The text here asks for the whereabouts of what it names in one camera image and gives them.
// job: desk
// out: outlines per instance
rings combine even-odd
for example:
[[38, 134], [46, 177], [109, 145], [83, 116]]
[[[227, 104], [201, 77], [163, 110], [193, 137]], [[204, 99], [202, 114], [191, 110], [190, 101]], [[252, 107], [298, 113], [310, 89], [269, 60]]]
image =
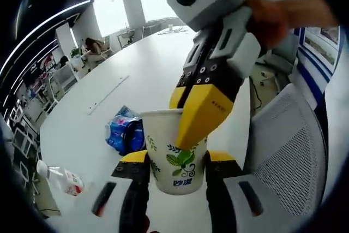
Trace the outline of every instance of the desk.
[[[105, 142], [105, 124], [123, 105], [136, 112], [167, 109], [192, 48], [193, 36], [191, 31], [151, 35], [92, 70], [72, 87], [41, 126], [43, 160], [48, 165], [61, 165], [88, 181], [111, 175], [121, 157]], [[242, 165], [249, 124], [250, 92], [246, 79], [232, 113], [209, 136], [209, 148], [228, 149]], [[52, 187], [51, 192], [62, 215], [67, 214], [74, 197]], [[193, 194], [170, 196], [160, 192], [151, 178], [149, 192], [147, 215], [151, 230], [212, 232], [206, 184]]]

